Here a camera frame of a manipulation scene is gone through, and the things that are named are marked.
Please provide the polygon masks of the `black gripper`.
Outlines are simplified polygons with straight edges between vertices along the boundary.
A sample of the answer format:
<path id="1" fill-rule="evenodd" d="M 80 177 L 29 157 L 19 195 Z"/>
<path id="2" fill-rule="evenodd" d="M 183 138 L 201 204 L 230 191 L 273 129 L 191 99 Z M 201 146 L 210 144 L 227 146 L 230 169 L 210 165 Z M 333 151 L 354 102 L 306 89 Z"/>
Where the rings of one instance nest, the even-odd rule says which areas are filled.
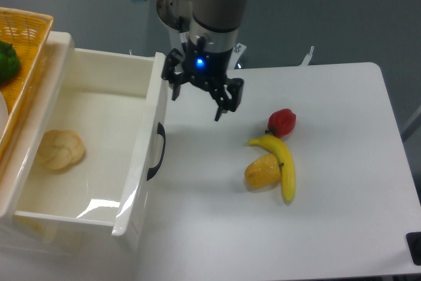
<path id="1" fill-rule="evenodd" d="M 189 39 L 185 57 L 173 48 L 165 57 L 161 78 L 168 81 L 173 101 L 180 95 L 181 86 L 187 82 L 208 91 L 218 105 L 214 118 L 218 122 L 224 113 L 235 112 L 239 107 L 244 80 L 226 76 L 232 49 L 215 53 L 206 50 L 206 44 L 204 37 L 195 43 Z M 179 64 L 182 71 L 176 72 Z"/>

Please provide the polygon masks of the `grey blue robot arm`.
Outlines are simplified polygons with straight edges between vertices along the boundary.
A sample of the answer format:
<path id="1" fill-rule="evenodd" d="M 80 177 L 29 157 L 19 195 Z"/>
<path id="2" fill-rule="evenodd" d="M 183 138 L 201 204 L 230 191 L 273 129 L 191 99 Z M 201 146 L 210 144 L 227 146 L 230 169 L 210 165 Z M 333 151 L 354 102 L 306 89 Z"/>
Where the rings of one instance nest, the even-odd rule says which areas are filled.
<path id="1" fill-rule="evenodd" d="M 189 82 L 207 91 L 218 105 L 216 119 L 241 102 L 243 80 L 226 74 L 247 0 L 157 0 L 160 20 L 179 33 L 167 54 L 162 79 L 177 99 Z"/>

